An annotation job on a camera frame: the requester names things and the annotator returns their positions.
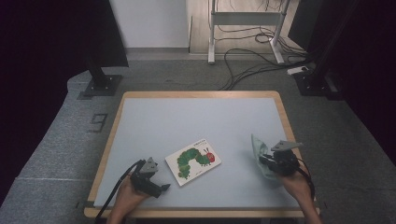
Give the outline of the white desk frame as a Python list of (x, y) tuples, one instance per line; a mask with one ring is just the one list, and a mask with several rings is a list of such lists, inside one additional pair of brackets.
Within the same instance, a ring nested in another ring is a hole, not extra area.
[(290, 0), (284, 0), (279, 12), (219, 12), (216, 10), (217, 0), (209, 0), (210, 36), (208, 44), (208, 63), (215, 63), (215, 26), (216, 25), (266, 25), (275, 26), (274, 36), (269, 39), (271, 50), (279, 64), (284, 63), (281, 47), (278, 43), (280, 33), (287, 16)]

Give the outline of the white power strip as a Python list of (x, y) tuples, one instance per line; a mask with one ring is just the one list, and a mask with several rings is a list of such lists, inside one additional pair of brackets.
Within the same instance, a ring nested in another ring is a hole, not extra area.
[(294, 67), (294, 68), (288, 69), (287, 74), (291, 76), (294, 74), (306, 72), (308, 70), (309, 70), (309, 68), (307, 66), (299, 66), (299, 67)]

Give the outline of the caterpillar picture book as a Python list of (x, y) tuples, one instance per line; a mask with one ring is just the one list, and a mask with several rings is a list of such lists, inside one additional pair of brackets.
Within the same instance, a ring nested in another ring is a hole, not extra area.
[(220, 157), (205, 139), (167, 156), (165, 161), (181, 187), (221, 164)]

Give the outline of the black metal stand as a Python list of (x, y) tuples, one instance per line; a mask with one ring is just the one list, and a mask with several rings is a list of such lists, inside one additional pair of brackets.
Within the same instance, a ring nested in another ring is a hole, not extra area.
[(290, 28), (289, 37), (302, 47), (314, 68), (295, 75), (303, 96), (324, 96), (328, 93), (329, 59), (338, 38), (342, 17), (341, 0), (301, 0)]
[(90, 54), (85, 56), (85, 64), (92, 79), (82, 95), (84, 97), (113, 96), (120, 85), (122, 76), (106, 75)]

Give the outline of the person's left hand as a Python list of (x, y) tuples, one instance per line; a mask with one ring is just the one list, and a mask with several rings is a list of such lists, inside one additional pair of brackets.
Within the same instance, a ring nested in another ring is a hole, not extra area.
[(124, 218), (147, 198), (149, 198), (149, 195), (134, 189), (131, 176), (127, 175), (119, 187), (112, 214), (115, 217)]

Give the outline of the black curtain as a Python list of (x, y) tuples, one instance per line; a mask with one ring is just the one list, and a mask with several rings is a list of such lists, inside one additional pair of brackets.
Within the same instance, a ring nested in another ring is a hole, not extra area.
[(396, 165), (396, 0), (341, 0), (325, 76)]
[(110, 0), (0, 0), (0, 205), (85, 71), (127, 59)]

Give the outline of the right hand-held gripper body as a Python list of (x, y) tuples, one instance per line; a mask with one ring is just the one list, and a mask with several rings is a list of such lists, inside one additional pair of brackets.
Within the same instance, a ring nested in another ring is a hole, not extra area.
[(280, 140), (271, 148), (274, 159), (270, 161), (274, 161), (276, 166), (269, 169), (278, 175), (293, 175), (300, 168), (300, 163), (292, 149), (301, 145), (302, 143)]

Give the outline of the wooden table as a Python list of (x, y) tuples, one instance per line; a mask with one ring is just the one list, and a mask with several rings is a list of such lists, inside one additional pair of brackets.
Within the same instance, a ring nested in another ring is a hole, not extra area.
[[(109, 157), (110, 149), (116, 135), (118, 125), (120, 123), (121, 113), (124, 103), (128, 99), (143, 98), (143, 99), (247, 99), (247, 98), (271, 98), (276, 103), (281, 123), (283, 125), (286, 137), (283, 140), (293, 140), (290, 123), (282, 104), (281, 98), (276, 91), (128, 91), (123, 94), (120, 107), (117, 112), (110, 136), (108, 137), (106, 149), (101, 159), (96, 177), (94, 179), (92, 190), (89, 195), (88, 201), (94, 202), (104, 173), (106, 170), (107, 160)], [(100, 214), (100, 207), (88, 208), (85, 207), (84, 214), (86, 217), (96, 217)], [(294, 208), (222, 208), (222, 209), (160, 209), (160, 208), (145, 208), (141, 204), (136, 208), (132, 215), (133, 217), (301, 217), (302, 211), (298, 204)]]

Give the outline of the person's right hand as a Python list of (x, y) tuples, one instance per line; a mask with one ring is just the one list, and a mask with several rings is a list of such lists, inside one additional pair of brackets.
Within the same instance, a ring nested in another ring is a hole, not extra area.
[(315, 204), (311, 197), (311, 189), (303, 175), (296, 172), (290, 176), (280, 176), (279, 180), (301, 207)]

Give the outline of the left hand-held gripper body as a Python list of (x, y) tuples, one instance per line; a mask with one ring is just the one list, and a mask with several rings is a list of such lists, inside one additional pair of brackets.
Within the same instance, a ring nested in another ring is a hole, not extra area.
[(139, 161), (131, 175), (134, 189), (148, 194), (148, 189), (156, 185), (150, 181), (150, 178), (157, 171), (157, 163), (152, 158)]

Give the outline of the pale green cloth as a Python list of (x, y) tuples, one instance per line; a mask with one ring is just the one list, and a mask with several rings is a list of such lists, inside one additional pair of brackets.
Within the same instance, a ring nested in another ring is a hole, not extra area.
[(260, 156), (267, 154), (269, 152), (267, 145), (265, 145), (264, 142), (258, 137), (256, 137), (254, 134), (251, 135), (251, 145), (252, 145), (255, 162), (259, 167), (262, 175), (266, 179), (276, 180), (276, 174), (273, 171), (271, 171), (267, 165), (262, 164), (260, 162)]

